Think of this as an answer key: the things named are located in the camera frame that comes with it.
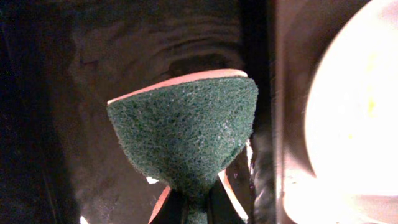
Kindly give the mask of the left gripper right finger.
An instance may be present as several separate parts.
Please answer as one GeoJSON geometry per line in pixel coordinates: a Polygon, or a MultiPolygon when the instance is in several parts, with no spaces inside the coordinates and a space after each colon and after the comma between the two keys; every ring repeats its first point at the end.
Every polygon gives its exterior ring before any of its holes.
{"type": "Polygon", "coordinates": [[[220,179],[217,179],[208,194],[207,199],[208,224],[245,224],[238,215],[223,187],[220,179]]]}

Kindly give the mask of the pale blue plate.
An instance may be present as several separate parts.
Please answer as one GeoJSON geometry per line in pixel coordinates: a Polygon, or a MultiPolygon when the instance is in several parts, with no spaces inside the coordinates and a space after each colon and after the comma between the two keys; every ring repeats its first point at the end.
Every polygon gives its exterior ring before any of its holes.
{"type": "Polygon", "coordinates": [[[397,195],[397,1],[372,0],[340,30],[313,79],[305,140],[316,176],[397,195]]]}

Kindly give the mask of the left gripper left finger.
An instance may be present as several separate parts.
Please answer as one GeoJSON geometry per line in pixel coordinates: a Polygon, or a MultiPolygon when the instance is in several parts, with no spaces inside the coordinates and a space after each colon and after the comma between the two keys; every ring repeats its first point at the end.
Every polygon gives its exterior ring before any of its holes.
{"type": "Polygon", "coordinates": [[[165,189],[152,212],[152,224],[186,224],[188,199],[174,189],[165,189]]]}

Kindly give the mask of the green and pink sponge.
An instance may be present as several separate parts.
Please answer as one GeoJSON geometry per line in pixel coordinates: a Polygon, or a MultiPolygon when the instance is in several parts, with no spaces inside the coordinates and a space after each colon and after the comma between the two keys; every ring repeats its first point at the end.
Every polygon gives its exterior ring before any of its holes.
{"type": "Polygon", "coordinates": [[[247,222],[226,168],[252,134],[257,96],[257,85],[244,72],[221,69],[109,100],[107,112],[134,168],[186,196],[186,223],[208,224],[207,199],[217,179],[247,222]]]}

